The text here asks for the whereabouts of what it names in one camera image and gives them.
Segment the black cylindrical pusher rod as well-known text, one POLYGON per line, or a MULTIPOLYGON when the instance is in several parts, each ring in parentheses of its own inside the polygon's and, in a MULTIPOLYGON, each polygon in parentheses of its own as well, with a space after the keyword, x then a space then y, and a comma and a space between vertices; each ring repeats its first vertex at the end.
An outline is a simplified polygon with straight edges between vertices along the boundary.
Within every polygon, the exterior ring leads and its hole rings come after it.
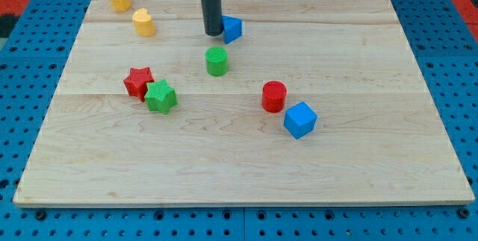
POLYGON ((205 33, 219 36, 223 31, 221 0, 201 0, 205 33))

